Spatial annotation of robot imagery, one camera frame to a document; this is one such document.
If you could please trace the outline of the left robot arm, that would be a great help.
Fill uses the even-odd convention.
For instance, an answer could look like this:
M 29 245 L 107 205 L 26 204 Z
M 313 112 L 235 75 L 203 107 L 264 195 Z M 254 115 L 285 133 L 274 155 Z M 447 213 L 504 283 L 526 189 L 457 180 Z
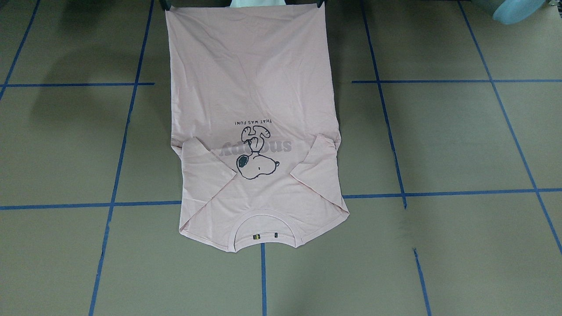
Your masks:
M 545 0 L 472 0 L 472 4 L 504 25 L 521 22 L 534 14 L 545 2 Z

